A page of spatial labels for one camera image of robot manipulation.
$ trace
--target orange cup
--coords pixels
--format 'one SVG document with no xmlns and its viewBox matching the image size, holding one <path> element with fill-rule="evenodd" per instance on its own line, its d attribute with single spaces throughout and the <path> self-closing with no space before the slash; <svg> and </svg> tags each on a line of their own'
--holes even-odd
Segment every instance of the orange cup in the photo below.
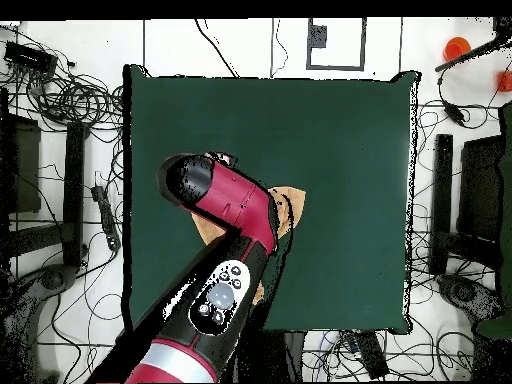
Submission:
<svg viewBox="0 0 512 384">
<path fill-rule="evenodd" d="M 498 91 L 506 93 L 512 91 L 512 72 L 498 72 L 496 74 Z"/>
<path fill-rule="evenodd" d="M 471 46 L 468 41 L 462 37 L 452 38 L 446 44 L 443 50 L 443 58 L 446 62 L 457 59 L 460 55 L 467 53 L 471 50 Z"/>
</svg>

